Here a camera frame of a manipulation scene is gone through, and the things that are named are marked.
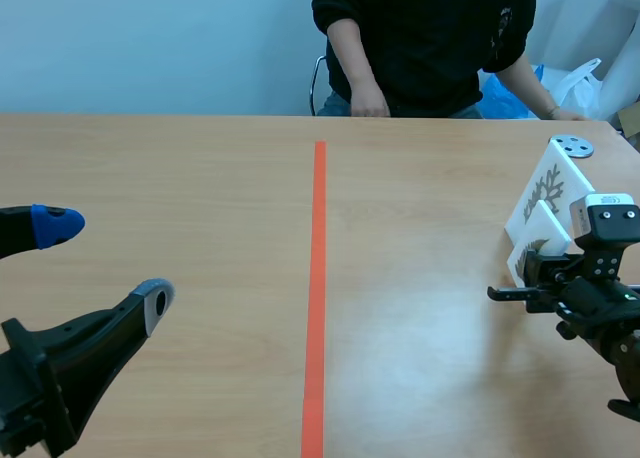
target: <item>black sweater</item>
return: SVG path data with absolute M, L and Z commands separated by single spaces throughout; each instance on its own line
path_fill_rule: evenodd
M 394 116 L 449 116 L 482 98 L 477 72 L 495 73 L 524 52 L 536 0 L 313 0 L 323 33 L 351 18 Z M 331 87 L 351 89 L 327 43 Z

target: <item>jeans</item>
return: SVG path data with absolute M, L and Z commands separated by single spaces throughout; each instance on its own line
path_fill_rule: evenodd
M 324 102 L 324 107 L 318 112 L 318 116 L 351 116 L 351 105 L 334 91 Z M 456 111 L 449 118 L 481 120 L 482 114 L 476 105 L 471 105 L 468 108 Z

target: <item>orange tape line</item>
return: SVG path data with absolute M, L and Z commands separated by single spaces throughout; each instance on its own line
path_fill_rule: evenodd
M 302 405 L 301 458 L 324 454 L 324 344 L 327 289 L 327 144 L 316 142 L 311 221 L 307 362 Z

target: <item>white wall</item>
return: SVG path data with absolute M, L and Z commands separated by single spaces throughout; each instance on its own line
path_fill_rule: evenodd
M 538 0 L 527 54 L 533 63 L 573 70 L 592 58 L 602 79 L 626 42 L 636 13 L 610 0 Z
M 308 114 L 310 1 L 0 0 L 0 111 Z M 553 67 L 603 72 L 633 22 L 608 0 L 539 2 L 529 52 Z

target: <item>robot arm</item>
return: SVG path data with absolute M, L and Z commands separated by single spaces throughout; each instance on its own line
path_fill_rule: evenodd
M 0 257 L 62 243 L 83 225 L 73 210 L 0 210 Z M 16 457 L 41 442 L 55 458 L 72 448 L 173 298 L 168 281 L 148 280 L 114 308 L 49 330 L 27 331 L 15 318 L 2 323 L 10 350 L 0 355 L 0 451 Z
M 628 246 L 640 242 L 640 209 L 628 195 L 588 195 L 571 205 L 583 254 L 529 252 L 525 288 L 488 289 L 494 301 L 524 301 L 528 313 L 555 313 L 565 340 L 580 337 L 613 365 L 628 401 L 609 409 L 640 422 L 640 287 L 620 283 Z

